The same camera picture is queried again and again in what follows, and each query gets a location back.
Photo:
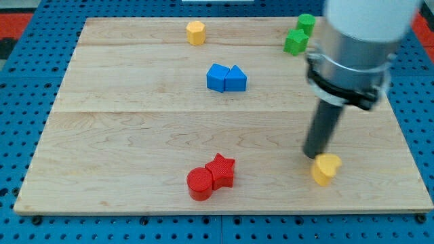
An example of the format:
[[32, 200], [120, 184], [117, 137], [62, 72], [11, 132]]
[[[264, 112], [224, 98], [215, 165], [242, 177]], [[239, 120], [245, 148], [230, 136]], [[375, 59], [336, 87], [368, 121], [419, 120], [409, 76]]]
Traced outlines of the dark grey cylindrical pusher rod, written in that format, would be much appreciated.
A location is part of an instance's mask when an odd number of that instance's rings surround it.
[[319, 101], [302, 148], [308, 158], [313, 159], [325, 152], [342, 112], [342, 106]]

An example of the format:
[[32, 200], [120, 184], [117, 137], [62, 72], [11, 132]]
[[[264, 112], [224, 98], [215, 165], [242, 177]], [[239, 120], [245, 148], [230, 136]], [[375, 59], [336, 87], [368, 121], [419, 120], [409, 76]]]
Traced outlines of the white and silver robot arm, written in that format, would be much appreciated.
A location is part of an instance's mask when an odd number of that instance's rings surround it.
[[346, 106], [371, 110], [390, 87], [390, 67], [420, 0], [327, 0], [323, 30], [307, 52], [307, 81], [319, 103], [303, 146], [325, 151]]

